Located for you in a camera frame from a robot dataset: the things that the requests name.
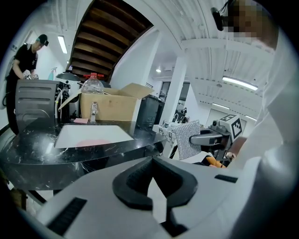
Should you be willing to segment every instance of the black cap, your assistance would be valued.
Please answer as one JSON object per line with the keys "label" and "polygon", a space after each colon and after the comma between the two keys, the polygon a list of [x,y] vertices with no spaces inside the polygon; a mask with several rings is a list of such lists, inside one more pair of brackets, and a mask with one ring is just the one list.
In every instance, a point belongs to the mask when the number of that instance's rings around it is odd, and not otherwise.
{"label": "black cap", "polygon": [[45,34],[41,34],[38,38],[37,41],[39,41],[41,44],[45,45],[46,47],[48,46],[48,37]]}

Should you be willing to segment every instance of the pink spot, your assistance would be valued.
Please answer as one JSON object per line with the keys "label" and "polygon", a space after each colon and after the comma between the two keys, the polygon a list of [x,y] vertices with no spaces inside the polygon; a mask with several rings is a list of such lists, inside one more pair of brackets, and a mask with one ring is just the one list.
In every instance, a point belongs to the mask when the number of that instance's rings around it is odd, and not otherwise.
{"label": "pink spot", "polygon": [[83,140],[76,144],[76,147],[85,147],[85,146],[93,146],[93,145],[101,145],[101,144],[111,144],[108,140]]}

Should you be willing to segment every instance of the man in black shirt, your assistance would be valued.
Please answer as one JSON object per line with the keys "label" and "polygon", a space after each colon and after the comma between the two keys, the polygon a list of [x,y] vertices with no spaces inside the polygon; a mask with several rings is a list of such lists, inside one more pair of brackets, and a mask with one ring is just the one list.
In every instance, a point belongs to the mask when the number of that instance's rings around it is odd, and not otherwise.
{"label": "man in black shirt", "polygon": [[48,38],[45,34],[40,35],[35,43],[22,45],[14,57],[13,67],[7,77],[6,84],[6,103],[7,117],[11,130],[18,134],[18,126],[16,122],[15,109],[15,90],[18,79],[24,79],[24,71],[29,70],[31,75],[34,75],[36,63],[38,59],[37,51],[43,46],[48,45]]}

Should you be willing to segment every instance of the white column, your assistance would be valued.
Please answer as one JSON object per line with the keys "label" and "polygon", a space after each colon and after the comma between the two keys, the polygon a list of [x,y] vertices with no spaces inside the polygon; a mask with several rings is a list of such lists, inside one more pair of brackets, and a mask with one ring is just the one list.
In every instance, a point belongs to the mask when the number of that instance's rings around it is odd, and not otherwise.
{"label": "white column", "polygon": [[174,67],[171,84],[168,90],[165,106],[160,119],[160,124],[165,120],[166,122],[172,122],[174,113],[178,106],[179,96],[182,91],[183,82],[186,75],[186,59],[184,57],[178,57],[176,65]]}

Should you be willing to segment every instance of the wooden staircase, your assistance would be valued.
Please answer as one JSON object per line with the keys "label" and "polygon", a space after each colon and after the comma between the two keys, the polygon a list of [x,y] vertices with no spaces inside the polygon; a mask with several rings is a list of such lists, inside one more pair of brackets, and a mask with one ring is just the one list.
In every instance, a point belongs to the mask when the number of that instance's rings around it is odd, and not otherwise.
{"label": "wooden staircase", "polygon": [[117,62],[151,27],[142,14],[122,0],[94,0],[76,33],[69,62],[73,73],[85,80],[83,75],[97,72],[110,82]]}

